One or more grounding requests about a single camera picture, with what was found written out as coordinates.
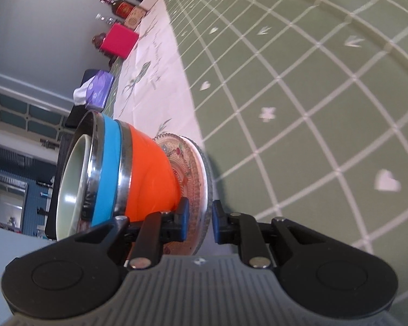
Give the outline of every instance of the red container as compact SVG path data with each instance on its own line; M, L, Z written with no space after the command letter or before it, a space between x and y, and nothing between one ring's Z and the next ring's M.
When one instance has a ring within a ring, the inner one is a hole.
M136 32L115 23L104 38L100 49L121 58L127 58L138 38L139 34Z

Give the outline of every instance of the mirror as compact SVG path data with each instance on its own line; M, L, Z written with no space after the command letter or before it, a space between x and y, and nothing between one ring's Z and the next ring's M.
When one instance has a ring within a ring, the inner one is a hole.
M27 183L0 173L0 228L21 232Z

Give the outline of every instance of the orange bowl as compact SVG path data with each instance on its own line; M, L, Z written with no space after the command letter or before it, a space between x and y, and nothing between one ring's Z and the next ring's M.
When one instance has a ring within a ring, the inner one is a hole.
M153 212L176 209L181 190L168 157L147 135L129 125L133 159L125 215L138 222Z

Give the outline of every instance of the table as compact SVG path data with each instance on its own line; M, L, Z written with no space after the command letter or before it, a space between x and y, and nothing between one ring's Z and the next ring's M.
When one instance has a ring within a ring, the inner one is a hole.
M408 0L160 0L105 112L205 149L226 210L374 253L408 325Z

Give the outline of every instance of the purple tissue box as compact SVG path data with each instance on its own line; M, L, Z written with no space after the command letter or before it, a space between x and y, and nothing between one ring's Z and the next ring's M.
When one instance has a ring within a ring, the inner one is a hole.
M98 71L86 91L86 109L102 112L106 106L115 77L107 71Z

